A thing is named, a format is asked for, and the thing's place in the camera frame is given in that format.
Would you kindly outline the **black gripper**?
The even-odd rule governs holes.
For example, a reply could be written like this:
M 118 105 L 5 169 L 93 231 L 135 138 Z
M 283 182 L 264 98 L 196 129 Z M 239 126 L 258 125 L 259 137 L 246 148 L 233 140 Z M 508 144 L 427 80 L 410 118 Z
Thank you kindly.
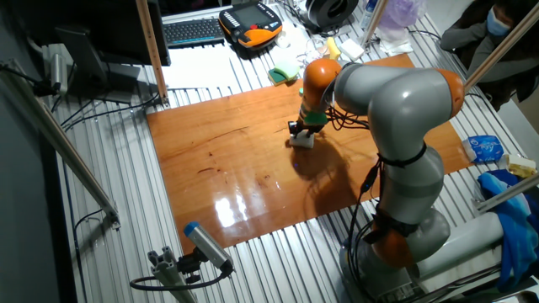
M 302 131 L 306 130 L 306 137 L 311 138 L 316 132 L 316 127 L 314 125 L 306 125 L 302 120 L 296 121 L 296 131 L 291 134 L 291 139 L 296 139 Z

